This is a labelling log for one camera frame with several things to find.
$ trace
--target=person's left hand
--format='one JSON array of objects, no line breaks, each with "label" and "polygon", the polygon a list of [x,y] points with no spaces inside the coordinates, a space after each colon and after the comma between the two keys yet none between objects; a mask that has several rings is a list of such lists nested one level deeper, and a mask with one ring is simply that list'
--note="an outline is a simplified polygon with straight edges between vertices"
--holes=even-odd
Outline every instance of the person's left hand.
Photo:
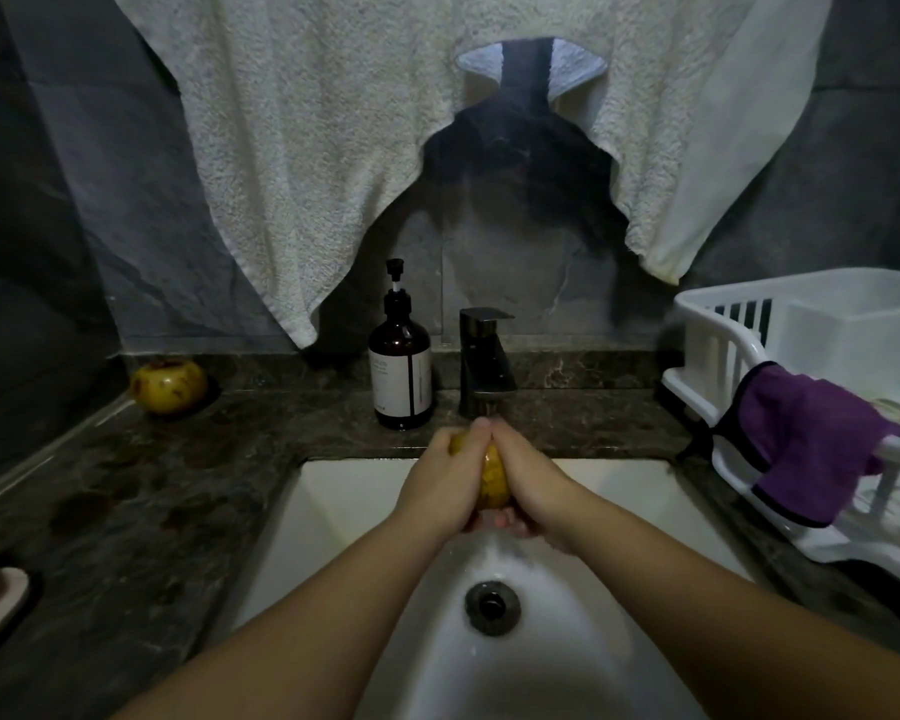
[{"label": "person's left hand", "polygon": [[427,451],[409,471],[396,501],[395,515],[425,520],[446,541],[462,530],[479,525],[474,512],[480,496],[481,472],[491,443],[489,419],[478,417],[462,449],[451,456],[450,438],[459,429],[436,430]]}]

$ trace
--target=person's right hand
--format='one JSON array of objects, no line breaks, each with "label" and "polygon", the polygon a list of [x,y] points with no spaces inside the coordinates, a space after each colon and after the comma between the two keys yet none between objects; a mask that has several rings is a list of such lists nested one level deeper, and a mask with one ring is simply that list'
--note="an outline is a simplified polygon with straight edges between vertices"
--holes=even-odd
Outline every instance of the person's right hand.
[{"label": "person's right hand", "polygon": [[494,416],[492,422],[493,443],[500,452],[506,482],[517,505],[501,510],[496,526],[512,527],[522,536],[542,532],[551,544],[565,550],[563,519],[569,513],[567,504],[580,486],[502,417]]}]

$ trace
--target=yellow fruit on countertop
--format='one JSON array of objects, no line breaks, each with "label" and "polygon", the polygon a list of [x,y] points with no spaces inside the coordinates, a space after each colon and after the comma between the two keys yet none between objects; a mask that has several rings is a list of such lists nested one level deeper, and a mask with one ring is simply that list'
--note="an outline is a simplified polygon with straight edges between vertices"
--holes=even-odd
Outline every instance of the yellow fruit on countertop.
[{"label": "yellow fruit on countertop", "polygon": [[173,415],[196,406],[207,393],[207,375],[189,359],[159,359],[130,378],[130,396],[148,412]]},{"label": "yellow fruit on countertop", "polygon": [[[450,454],[456,455],[464,446],[467,432],[460,432],[450,437]],[[510,486],[507,484],[507,472],[500,459],[500,452],[493,442],[486,448],[483,458],[483,472],[480,474],[480,497],[477,498],[477,510],[500,510],[511,501]]]}]

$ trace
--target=wall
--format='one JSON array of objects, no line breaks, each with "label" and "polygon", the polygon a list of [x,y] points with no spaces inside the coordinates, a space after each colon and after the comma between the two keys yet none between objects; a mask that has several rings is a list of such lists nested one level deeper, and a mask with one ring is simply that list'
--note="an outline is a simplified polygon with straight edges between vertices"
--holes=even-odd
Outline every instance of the wall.
[{"label": "wall", "polygon": [[[214,230],[172,83],[113,2],[2,2],[124,348],[291,349]],[[427,144],[321,308],[322,348],[366,342],[391,255],[446,343],[472,304],[513,313],[502,330],[528,346],[660,342],[674,290],[624,248],[610,157],[541,104],[547,64],[545,42],[508,45],[501,90]],[[836,0],[806,111],[682,286],[843,265],[900,268],[900,0]]]},{"label": "wall", "polygon": [[120,394],[119,350],[0,10],[0,473]]}]

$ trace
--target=person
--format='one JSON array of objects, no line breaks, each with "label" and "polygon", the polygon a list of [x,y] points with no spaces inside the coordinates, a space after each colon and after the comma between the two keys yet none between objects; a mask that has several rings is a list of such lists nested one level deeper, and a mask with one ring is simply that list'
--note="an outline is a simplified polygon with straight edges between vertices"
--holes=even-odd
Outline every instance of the person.
[{"label": "person", "polygon": [[714,718],[900,718],[900,655],[722,568],[567,477],[503,419],[440,429],[380,525],[117,720],[351,717],[404,606],[474,506],[491,441],[518,509],[498,528],[578,556]]}]

